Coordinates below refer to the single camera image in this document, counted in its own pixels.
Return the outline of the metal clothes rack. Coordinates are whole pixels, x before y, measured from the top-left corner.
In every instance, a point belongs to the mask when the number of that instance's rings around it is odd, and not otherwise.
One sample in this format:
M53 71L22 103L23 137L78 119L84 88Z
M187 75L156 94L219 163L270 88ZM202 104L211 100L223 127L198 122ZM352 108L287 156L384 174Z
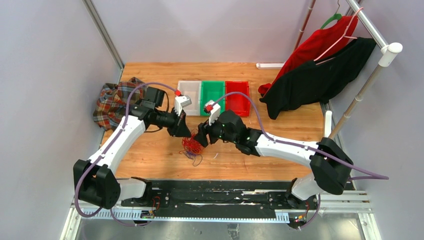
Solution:
M402 30L401 21L398 20L400 1L360 0L358 3L386 42L399 42L403 47L407 46L406 41L398 36ZM334 119L338 121L368 78L373 77L362 95L362 101L355 105L336 137L337 142L350 154L386 152L398 140L396 127L400 116L391 111L397 110L395 102L396 95L400 93L397 89L401 83L400 64L406 51L403 50L388 67L379 67L378 61L382 56L380 48L375 47L357 78L328 104Z

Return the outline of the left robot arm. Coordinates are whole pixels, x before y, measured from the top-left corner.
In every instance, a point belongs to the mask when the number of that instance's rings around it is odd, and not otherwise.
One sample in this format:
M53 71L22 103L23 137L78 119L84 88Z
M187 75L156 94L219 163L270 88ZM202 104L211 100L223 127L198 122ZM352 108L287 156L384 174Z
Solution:
M171 111L158 108L165 91L148 87L142 99L128 103L125 115L109 139L89 159L79 159L73 166L75 204L84 201L101 209L110 210L117 202L134 199L140 206L153 201L152 184L140 177L117 179L115 173L127 151L151 125L166 128L172 137L191 136L186 124L184 108L192 101L189 96L175 90Z

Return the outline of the red plastic bin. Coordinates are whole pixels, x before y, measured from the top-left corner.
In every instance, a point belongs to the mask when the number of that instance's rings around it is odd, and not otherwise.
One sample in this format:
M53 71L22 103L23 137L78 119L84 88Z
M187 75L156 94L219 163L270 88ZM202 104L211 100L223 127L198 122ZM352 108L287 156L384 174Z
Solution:
M250 96L250 87L248 81L226 81L225 93L241 92L246 96ZM250 115L251 103L248 99L240 94L229 95L225 98L225 110L232 110L240 117L248 117Z

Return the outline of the black shirt on hanger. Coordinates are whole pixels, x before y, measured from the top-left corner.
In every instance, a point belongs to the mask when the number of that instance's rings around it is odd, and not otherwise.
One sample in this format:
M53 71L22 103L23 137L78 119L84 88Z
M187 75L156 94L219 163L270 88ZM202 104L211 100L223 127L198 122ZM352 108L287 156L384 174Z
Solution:
M335 54L307 61L279 77L260 98L269 118L303 105L327 103L358 77L375 47L373 39L358 37Z

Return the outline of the plaid flannel shirt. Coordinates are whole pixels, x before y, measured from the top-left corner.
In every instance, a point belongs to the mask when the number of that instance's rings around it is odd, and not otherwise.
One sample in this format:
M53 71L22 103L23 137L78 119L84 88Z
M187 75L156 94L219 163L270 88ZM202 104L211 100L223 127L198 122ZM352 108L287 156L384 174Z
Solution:
M93 121L105 131L115 130L126 113L127 102L131 105L140 103L147 87L137 89L144 82L136 77L118 84L103 85L93 112Z

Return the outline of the white plastic bin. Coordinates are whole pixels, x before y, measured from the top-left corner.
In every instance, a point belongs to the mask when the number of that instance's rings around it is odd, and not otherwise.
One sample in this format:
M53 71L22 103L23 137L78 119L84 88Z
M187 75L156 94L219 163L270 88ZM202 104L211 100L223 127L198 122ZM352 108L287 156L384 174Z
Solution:
M202 82L200 80L179 80L177 89L191 100L189 106L183 109L188 116L200 116L200 91Z

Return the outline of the pink hanger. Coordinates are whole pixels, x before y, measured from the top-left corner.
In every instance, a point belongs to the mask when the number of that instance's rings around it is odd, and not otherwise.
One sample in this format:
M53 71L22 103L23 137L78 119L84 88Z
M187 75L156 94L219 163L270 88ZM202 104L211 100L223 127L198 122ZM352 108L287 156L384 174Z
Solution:
M343 38L347 38L347 39L357 39L356 37L353 36L347 36L347 32L349 31L349 28L352 24L352 21L356 18L356 16L358 15L359 12L361 12L363 10L363 7L360 7L352 16L352 18L350 19L348 25L346 26L343 35L340 36L339 39L337 39L331 46L329 46L321 55L319 55L317 58L315 58L313 61L316 62L319 59L321 59L328 51L330 51L334 46L336 46Z

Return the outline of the green plastic bin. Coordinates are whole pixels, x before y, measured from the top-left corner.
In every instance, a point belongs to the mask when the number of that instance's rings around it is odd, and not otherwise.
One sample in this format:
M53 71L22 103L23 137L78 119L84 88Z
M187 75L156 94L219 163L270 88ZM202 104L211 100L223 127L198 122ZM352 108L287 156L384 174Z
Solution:
M224 81L202 81L200 91L200 116L207 116L204 111L205 104L210 100L216 102L225 95L226 88Z

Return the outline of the green hanger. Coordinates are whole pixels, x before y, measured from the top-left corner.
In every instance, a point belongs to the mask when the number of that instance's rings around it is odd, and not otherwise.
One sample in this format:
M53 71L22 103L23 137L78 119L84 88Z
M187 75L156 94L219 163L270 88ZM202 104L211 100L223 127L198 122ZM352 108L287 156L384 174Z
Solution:
M323 25L320 27L320 29L324 29L328 24L330 24L333 21L339 21L343 16L342 14L339 13L339 9L341 7L340 1L337 0L337 9L335 10L334 14L332 16L330 16L324 23Z

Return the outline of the white plastic strip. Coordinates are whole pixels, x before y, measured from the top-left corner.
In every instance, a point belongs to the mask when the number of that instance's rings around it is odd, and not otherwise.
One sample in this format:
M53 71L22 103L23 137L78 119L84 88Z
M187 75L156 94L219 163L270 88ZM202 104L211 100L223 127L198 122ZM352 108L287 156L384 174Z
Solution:
M285 65L285 63L284 62L282 62L282 63L263 63L263 62L261 63L261 62L258 62L255 65L260 70L266 70L266 69L279 70Z

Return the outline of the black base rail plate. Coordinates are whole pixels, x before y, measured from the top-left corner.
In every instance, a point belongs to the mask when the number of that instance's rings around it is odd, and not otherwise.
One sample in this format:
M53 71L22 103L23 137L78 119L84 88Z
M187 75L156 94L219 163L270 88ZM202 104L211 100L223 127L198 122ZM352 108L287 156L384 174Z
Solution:
M124 207L147 207L158 217L272 219L276 210L303 215L317 208L315 197L286 199L289 181L152 180L150 200L130 198Z

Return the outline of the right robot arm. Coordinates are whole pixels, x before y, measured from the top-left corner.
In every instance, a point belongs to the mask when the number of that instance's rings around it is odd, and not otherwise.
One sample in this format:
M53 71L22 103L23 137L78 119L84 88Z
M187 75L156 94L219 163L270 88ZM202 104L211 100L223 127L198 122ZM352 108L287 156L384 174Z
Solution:
M246 127L240 116L228 110L213 121L198 125L194 139L203 147L218 140L233 143L245 155L274 157L306 167L311 173L292 180L286 193L286 203L294 209L322 192L341 195L344 192L353 161L330 138L319 142L298 141L277 137L260 129Z

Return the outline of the red shirt on hanger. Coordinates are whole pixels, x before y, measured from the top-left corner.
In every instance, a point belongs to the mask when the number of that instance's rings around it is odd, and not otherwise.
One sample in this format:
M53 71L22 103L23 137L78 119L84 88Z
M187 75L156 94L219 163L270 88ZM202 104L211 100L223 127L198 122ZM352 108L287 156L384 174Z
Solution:
M277 77L272 83L266 83L258 88L261 94L260 102L270 102L275 99L290 99L292 94L297 94L302 90L302 85L310 84L314 77L313 72L323 72L319 69L314 59L320 56L328 49L336 40L343 35L352 16L343 16L335 25L316 30L304 43L302 43L290 55L284 66L281 68ZM352 36L358 24L356 17L347 32L347 36ZM348 45L349 38L343 38L337 45L329 50L319 60L331 58L337 55L339 51Z

